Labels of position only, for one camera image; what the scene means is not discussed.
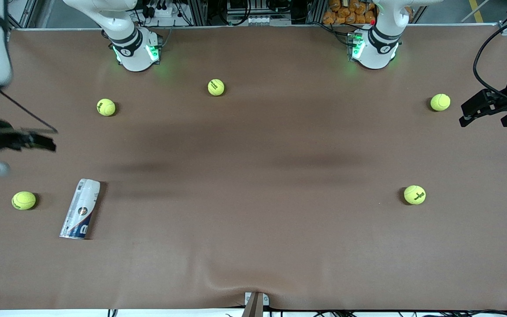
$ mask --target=tennis ball logo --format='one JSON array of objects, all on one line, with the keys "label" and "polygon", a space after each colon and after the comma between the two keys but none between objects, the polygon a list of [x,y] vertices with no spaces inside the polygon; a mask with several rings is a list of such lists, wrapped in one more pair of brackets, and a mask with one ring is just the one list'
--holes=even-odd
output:
[{"label": "tennis ball logo", "polygon": [[414,200],[418,200],[420,199],[421,197],[424,197],[426,194],[424,192],[421,192],[421,193],[416,193],[416,198],[414,198]]}]

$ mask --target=tennis ball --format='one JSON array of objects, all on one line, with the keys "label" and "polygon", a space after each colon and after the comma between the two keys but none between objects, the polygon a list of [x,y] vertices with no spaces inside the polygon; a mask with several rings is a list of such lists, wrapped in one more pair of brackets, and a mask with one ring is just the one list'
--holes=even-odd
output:
[{"label": "tennis ball", "polygon": [[220,96],[224,92],[224,83],[222,80],[209,81],[209,92],[213,96]]},{"label": "tennis ball", "polygon": [[444,111],[449,108],[451,104],[451,98],[446,94],[437,94],[431,98],[430,106],[435,111]]},{"label": "tennis ball", "polygon": [[426,192],[418,185],[411,185],[404,190],[404,199],[412,205],[420,205],[426,200]]},{"label": "tennis ball", "polygon": [[11,204],[18,210],[27,210],[34,206],[37,198],[31,192],[18,192],[11,199]]},{"label": "tennis ball", "polygon": [[102,114],[105,117],[108,117],[117,110],[117,107],[115,106],[114,102],[112,102],[110,99],[101,99],[97,103],[97,111],[99,114]]}]

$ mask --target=brown tabletop surface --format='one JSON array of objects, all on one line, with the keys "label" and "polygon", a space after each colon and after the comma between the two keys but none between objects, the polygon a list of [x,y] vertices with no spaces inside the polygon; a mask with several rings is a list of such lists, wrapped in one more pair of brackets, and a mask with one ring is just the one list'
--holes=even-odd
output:
[{"label": "brown tabletop surface", "polygon": [[[138,74],[99,32],[13,32],[6,92],[60,133],[56,153],[0,152],[0,309],[226,307],[251,290],[280,309],[507,309],[507,128],[458,120],[495,29],[410,27],[374,71],[316,27],[175,30]],[[507,37],[479,72],[503,87]],[[1,96],[0,118],[42,128]],[[90,239],[59,238],[81,178],[104,185]],[[400,200],[411,184],[422,205]],[[19,191],[36,209],[14,210]]]}]

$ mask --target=gray floor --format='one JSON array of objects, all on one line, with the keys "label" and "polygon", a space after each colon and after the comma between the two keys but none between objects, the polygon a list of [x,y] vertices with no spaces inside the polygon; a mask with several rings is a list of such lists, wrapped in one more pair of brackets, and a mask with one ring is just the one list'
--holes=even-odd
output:
[{"label": "gray floor", "polygon": [[[506,18],[507,0],[489,0],[480,12],[483,22],[498,22]],[[468,0],[444,0],[429,6],[420,23],[459,23],[471,12]],[[474,16],[465,22],[474,23]],[[62,0],[46,0],[46,9],[37,18],[37,26],[42,28],[97,28],[97,24],[85,14],[70,8]]]}]

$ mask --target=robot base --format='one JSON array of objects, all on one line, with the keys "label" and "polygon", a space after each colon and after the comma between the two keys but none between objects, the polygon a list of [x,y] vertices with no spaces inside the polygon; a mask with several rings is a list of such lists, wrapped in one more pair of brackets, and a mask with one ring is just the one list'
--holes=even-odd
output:
[{"label": "robot base", "polygon": [[131,72],[141,72],[153,64],[159,64],[162,54],[163,38],[146,28],[138,28],[138,30],[142,32],[143,40],[133,56],[124,56],[113,46],[119,65],[123,65]]},{"label": "robot base", "polygon": [[370,44],[369,32],[367,30],[357,30],[348,35],[348,43],[353,44],[348,48],[348,56],[352,61],[359,62],[362,66],[372,70],[379,70],[389,64],[396,54],[398,44],[394,48],[385,46],[388,49],[386,54],[380,54],[377,49]]}]

